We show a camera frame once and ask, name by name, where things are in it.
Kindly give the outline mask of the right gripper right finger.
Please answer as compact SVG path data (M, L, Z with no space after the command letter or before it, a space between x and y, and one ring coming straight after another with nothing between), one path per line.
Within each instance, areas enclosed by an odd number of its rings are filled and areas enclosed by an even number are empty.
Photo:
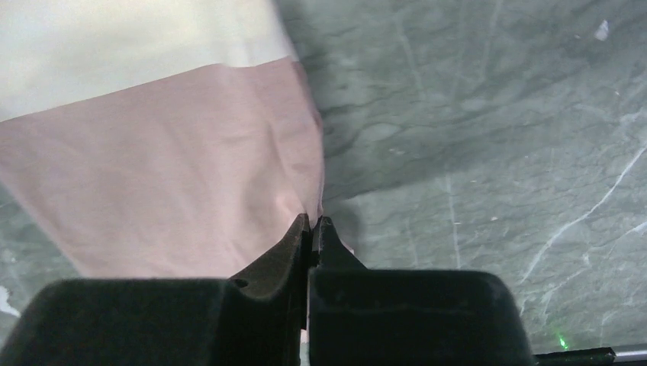
M533 365L512 293L483 271L365 267L322 217L309 279L312 365Z

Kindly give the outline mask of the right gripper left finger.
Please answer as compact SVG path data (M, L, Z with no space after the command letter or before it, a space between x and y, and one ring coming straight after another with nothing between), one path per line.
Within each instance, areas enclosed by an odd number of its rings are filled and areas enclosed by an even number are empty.
M297 365L306 215L229 278L66 279L30 302L3 365Z

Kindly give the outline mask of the pink beige underwear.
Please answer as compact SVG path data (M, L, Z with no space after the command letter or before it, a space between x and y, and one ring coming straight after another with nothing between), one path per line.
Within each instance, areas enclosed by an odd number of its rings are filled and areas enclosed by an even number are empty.
M272 1L3 1L1 180L84 275L228 277L322 214Z

